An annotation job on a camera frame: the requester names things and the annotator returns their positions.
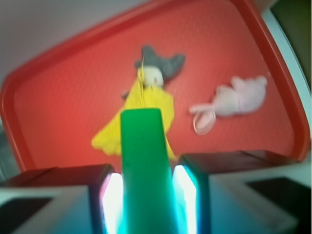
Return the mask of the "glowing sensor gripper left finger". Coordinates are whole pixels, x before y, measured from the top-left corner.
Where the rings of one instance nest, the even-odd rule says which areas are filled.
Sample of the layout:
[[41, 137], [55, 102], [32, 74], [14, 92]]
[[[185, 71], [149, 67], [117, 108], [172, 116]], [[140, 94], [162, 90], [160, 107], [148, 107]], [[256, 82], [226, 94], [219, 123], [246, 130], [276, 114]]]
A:
[[110, 164], [52, 167], [0, 184], [3, 234], [116, 234], [118, 209], [109, 201]]

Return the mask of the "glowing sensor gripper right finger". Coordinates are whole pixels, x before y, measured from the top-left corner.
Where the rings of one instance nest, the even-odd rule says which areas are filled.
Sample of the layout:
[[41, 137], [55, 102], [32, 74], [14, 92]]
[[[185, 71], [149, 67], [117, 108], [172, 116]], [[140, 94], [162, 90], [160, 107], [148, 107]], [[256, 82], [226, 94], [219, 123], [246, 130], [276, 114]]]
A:
[[270, 151], [183, 154], [174, 168], [180, 234], [309, 234], [311, 164]]

